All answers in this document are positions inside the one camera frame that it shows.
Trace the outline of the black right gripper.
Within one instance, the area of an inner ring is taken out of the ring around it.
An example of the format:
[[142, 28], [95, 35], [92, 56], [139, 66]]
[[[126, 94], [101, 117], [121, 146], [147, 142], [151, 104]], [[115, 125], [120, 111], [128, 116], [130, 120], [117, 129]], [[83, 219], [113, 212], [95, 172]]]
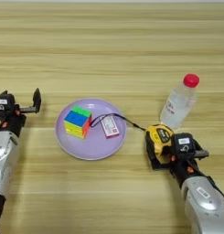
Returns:
[[[174, 169], [179, 163], [178, 157], [175, 154], [155, 154], [154, 143], [151, 140], [146, 140], [146, 151], [152, 167], [155, 167], [157, 170]], [[209, 152], [207, 150], [196, 150], [194, 155], [198, 159], [208, 156]]]

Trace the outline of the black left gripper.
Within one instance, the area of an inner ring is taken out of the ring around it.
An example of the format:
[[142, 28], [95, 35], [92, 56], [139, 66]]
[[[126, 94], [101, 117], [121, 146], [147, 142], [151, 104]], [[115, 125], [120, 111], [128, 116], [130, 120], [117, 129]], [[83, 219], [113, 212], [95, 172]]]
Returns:
[[[8, 90], [5, 90], [1, 95], [7, 95]], [[33, 95], [33, 106], [29, 107], [20, 107], [19, 105], [15, 106], [15, 117], [25, 119], [27, 113], [38, 113], [41, 106], [41, 94], [40, 90], [36, 89]]]

